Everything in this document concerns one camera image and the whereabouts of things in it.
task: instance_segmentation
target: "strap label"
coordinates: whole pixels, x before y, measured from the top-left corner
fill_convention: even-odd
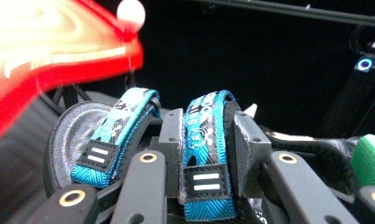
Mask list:
[[[187,202],[228,199],[229,175],[226,164],[188,166],[184,168]]]
[[[106,172],[117,151],[117,145],[91,139],[76,164]]]

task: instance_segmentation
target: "velcro strap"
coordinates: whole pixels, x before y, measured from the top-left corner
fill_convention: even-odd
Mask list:
[[[96,188],[109,186],[118,175],[123,154],[136,129],[148,115],[160,117],[158,99],[156,91],[142,88],[126,91],[92,135],[72,170],[72,179]]]
[[[223,123],[228,100],[235,101],[230,92],[212,92],[193,100],[187,109],[187,141],[182,162],[187,221],[236,217]]]
[[[375,186],[375,135],[363,136],[351,159],[361,186]]]

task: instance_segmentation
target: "strap loop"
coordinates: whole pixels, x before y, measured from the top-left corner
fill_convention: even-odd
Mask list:
[[[160,117],[160,104],[150,103],[155,98],[158,101],[159,94],[148,89],[126,91],[92,135],[72,170],[72,179],[96,188],[109,186],[118,175],[125,149],[141,121],[150,113]]]
[[[229,181],[223,109],[228,91],[193,100],[185,116],[186,148],[182,161],[186,191],[185,219],[212,221],[236,217]]]

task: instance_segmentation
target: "blue light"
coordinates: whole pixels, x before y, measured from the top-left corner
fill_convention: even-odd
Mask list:
[[[357,69],[359,71],[368,71],[372,65],[373,61],[371,59],[365,58],[358,62]]]

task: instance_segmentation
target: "white ball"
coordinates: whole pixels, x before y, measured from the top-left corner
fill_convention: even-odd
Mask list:
[[[118,20],[126,28],[126,32],[138,33],[145,22],[145,9],[138,0],[123,0],[118,5]]]

